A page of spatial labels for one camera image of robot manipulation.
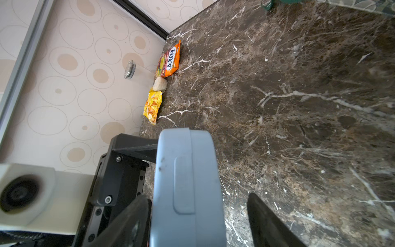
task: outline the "green object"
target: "green object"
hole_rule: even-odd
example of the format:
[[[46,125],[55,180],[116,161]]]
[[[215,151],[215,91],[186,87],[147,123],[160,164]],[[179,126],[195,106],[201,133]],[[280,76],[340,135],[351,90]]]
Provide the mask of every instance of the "green object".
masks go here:
[[[279,1],[285,4],[296,4],[303,0],[279,0]],[[273,7],[273,4],[274,4],[274,0],[270,0],[268,3],[266,2],[265,5],[263,5],[263,3],[261,2],[261,7],[264,8],[265,10],[270,10]]]
[[[268,4],[263,5],[261,3],[261,7],[264,8],[265,10],[270,10],[273,7],[273,4],[274,4],[274,0],[270,0]]]

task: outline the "black metal bracket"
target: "black metal bracket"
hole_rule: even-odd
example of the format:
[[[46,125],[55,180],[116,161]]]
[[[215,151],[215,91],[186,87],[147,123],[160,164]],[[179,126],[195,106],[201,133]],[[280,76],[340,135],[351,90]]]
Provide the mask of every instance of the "black metal bracket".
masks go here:
[[[142,194],[145,170],[149,167],[145,160],[156,161],[157,146],[158,139],[126,134],[119,134],[111,140],[107,153],[99,160],[73,246],[93,244],[107,226]]]

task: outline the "metal frame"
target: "metal frame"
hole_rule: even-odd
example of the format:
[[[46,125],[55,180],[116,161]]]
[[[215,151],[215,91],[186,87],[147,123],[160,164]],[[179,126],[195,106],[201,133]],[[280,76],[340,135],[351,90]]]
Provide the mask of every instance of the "metal frame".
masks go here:
[[[151,29],[154,33],[159,35],[162,39],[166,40],[169,33],[153,21],[149,16],[142,12],[136,5],[129,0],[113,0],[121,8],[126,10],[129,14],[134,16],[138,21],[142,22],[145,26]]]
[[[18,103],[34,55],[47,25],[55,0],[39,0],[21,50],[0,101],[0,146],[6,135],[14,108]]]

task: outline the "circle pattern wallpaper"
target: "circle pattern wallpaper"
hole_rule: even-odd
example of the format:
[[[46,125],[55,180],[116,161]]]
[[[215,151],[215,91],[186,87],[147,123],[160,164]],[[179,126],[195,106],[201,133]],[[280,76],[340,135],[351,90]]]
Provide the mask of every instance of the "circle pattern wallpaper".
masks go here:
[[[158,15],[184,1],[153,3]],[[24,42],[38,0],[0,9],[0,94]],[[22,89],[1,162],[94,174],[111,139],[138,135],[143,106],[165,41],[108,0],[57,0]],[[124,79],[126,64],[137,64]]]

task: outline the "marble countertop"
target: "marble countertop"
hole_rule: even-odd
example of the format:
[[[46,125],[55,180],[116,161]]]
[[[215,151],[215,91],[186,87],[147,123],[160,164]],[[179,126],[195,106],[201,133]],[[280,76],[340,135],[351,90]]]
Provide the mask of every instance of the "marble countertop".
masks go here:
[[[255,192],[308,246],[393,246],[395,20],[318,2],[221,0],[173,31],[156,126],[211,133],[229,246]],[[146,192],[152,192],[153,174]]]

